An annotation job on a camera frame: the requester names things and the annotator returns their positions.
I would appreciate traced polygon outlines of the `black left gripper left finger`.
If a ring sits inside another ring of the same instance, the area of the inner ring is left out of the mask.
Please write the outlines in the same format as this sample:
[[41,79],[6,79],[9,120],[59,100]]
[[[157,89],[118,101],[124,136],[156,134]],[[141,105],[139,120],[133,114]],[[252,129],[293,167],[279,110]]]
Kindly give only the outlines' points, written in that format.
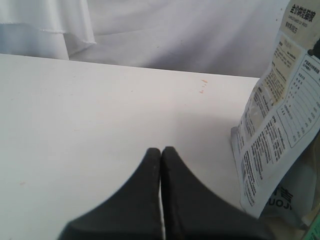
[[139,166],[108,200],[70,221],[60,240],[161,240],[161,152],[147,149]]

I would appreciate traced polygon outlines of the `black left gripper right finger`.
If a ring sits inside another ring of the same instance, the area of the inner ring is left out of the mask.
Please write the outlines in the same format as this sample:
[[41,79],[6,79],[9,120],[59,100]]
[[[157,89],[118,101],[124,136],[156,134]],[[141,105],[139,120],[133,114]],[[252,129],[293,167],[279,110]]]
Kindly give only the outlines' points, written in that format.
[[161,199],[167,240],[273,240],[260,220],[209,190],[167,146],[160,160]]

